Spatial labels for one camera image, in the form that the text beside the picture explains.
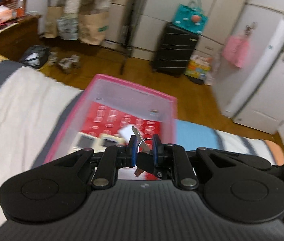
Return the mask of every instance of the metal key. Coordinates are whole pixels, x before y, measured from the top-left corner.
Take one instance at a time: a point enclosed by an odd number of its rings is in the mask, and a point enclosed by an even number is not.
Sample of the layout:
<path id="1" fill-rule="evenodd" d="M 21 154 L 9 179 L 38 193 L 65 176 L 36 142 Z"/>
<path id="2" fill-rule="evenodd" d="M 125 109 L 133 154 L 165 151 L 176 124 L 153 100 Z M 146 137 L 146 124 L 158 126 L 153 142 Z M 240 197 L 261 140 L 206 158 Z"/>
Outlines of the metal key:
<path id="1" fill-rule="evenodd" d="M 135 135 L 136 138 L 137 138 L 137 144 L 140 144 L 140 143 L 144 140 L 144 138 L 141 136 L 141 134 L 140 134 L 140 132 L 138 131 L 138 129 L 135 128 L 134 126 L 132 126 L 132 130 L 133 130 L 133 132 L 134 132 L 134 135 Z M 149 146 L 145 143 L 145 141 L 143 141 L 143 142 L 141 143 L 141 149 L 142 149 L 142 151 L 143 151 L 144 153 L 147 153 L 147 154 L 149 154 L 150 151 L 151 151 L 151 149 L 150 149 Z M 144 172 L 144 170 L 141 170 L 141 169 L 137 168 L 137 169 L 135 170 L 135 172 L 134 172 L 135 177 L 138 178 L 143 172 Z"/>

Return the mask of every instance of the black suitcase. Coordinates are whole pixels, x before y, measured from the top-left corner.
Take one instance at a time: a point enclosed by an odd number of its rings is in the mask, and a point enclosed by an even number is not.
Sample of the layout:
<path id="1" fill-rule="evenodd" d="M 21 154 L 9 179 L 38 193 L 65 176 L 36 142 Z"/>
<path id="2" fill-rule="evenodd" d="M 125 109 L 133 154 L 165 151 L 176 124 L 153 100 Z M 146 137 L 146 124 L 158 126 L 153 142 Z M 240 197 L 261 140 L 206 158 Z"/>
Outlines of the black suitcase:
<path id="1" fill-rule="evenodd" d="M 174 76 L 184 73 L 199 36 L 168 22 L 152 62 L 153 71 Z"/>

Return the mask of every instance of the wooden floor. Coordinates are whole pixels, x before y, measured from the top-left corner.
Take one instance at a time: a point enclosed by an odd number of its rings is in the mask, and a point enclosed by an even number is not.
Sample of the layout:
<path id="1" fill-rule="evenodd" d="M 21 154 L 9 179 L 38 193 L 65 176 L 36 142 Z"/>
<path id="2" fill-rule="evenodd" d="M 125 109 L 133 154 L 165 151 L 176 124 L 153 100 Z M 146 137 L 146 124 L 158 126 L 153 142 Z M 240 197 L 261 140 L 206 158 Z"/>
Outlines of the wooden floor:
<path id="1" fill-rule="evenodd" d="M 59 58 L 80 55 L 80 69 L 73 69 L 71 74 L 64 74 L 58 67 L 51 67 L 48 76 L 67 85 L 85 89 L 94 75 L 107 74 L 130 82 L 172 95 L 178 99 L 178 119 L 205 125 L 213 129 L 226 131 L 253 139 L 266 139 L 283 144 L 279 134 L 270 135 L 255 129 L 235 124 L 231 119 L 220 114 L 210 86 L 197 85 L 182 75 L 175 78 L 161 73 L 152 73 L 149 62 L 130 58 L 125 65 L 124 74 L 120 75 L 123 56 L 119 53 L 102 49 L 97 46 L 88 46 L 77 41 L 45 41 L 58 53 Z"/>

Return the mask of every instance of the metal screw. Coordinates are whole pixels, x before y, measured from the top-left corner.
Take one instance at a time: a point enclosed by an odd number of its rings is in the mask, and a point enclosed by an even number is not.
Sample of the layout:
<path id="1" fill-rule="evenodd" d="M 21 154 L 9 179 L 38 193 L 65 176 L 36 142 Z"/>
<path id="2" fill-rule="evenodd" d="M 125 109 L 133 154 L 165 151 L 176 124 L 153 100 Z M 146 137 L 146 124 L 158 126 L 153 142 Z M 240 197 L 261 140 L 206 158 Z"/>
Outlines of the metal screw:
<path id="1" fill-rule="evenodd" d="M 104 187 L 109 184 L 109 181 L 105 178 L 97 178 L 93 181 L 93 184 L 97 187 Z"/>
<path id="2" fill-rule="evenodd" d="M 181 184 L 185 187 L 194 187 L 197 181 L 193 178 L 184 178 L 181 180 Z"/>

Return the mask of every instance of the wooden dresser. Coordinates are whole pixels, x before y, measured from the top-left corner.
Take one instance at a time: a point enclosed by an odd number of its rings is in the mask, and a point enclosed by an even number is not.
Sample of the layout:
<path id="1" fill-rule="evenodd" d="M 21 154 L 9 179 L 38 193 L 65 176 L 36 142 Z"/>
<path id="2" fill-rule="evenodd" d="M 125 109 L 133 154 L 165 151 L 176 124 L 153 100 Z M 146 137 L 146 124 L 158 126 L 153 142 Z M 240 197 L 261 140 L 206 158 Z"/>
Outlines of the wooden dresser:
<path id="1" fill-rule="evenodd" d="M 25 16 L 18 24 L 0 32 L 0 54 L 18 61 L 23 53 L 34 45 L 41 44 L 37 34 L 37 16 Z"/>

